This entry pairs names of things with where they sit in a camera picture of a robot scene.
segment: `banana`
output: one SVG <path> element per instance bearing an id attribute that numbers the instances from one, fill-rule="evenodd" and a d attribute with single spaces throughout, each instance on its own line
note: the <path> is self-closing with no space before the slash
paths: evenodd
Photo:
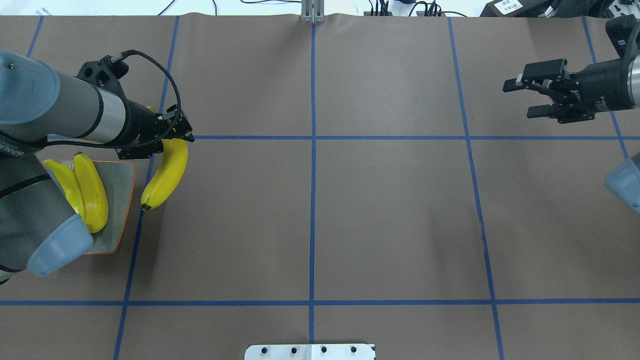
<path id="1" fill-rule="evenodd" d="M 52 159 L 46 159 L 42 163 L 53 171 L 53 174 L 62 186 L 62 190 L 65 192 L 67 201 L 69 201 L 71 207 L 84 220 L 86 217 L 84 198 L 82 196 L 82 190 L 80 189 L 80 183 L 78 183 L 78 178 L 76 177 L 74 170 L 64 164 L 55 162 Z"/>
<path id="2" fill-rule="evenodd" d="M 74 170 L 84 198 L 86 209 L 84 224 L 89 228 L 90 233 L 95 234 L 107 224 L 109 216 L 107 194 L 95 165 L 85 153 L 78 152 L 74 156 Z"/>
<path id="3" fill-rule="evenodd" d="M 183 139 L 162 139 L 164 147 L 162 163 L 142 192 L 142 210 L 155 209 L 164 203 L 175 190 L 187 167 L 189 151 Z"/>

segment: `black device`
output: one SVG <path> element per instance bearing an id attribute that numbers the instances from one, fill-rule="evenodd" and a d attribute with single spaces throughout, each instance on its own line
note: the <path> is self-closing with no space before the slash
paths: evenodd
<path id="1" fill-rule="evenodd" d="M 607 35 L 619 59 L 568 72 L 566 59 L 527 64 L 522 74 L 504 82 L 502 91 L 534 90 L 551 105 L 531 106 L 528 118 L 550 117 L 560 124 L 591 120 L 596 113 L 636 108 L 640 104 L 640 22 L 633 15 L 607 22 Z"/>

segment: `light blue cap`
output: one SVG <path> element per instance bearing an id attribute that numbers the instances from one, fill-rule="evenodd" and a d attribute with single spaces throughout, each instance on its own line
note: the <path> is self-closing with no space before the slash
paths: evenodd
<path id="1" fill-rule="evenodd" d="M 66 219 L 33 252 L 27 269 L 37 276 L 47 276 L 87 252 L 93 237 L 80 215 Z"/>
<path id="2" fill-rule="evenodd" d="M 60 78 L 52 67 L 0 49 L 0 124 L 23 124 L 41 117 L 58 94 Z"/>
<path id="3" fill-rule="evenodd" d="M 640 169 L 627 158 L 604 179 L 609 190 L 640 214 Z"/>

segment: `white label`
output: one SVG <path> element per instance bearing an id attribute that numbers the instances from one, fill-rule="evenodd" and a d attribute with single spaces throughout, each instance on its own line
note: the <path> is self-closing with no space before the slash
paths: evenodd
<path id="1" fill-rule="evenodd" d="M 495 8 L 498 9 L 503 15 L 512 13 L 518 9 L 523 8 L 522 4 L 518 0 L 503 0 L 499 3 L 495 3 Z"/>

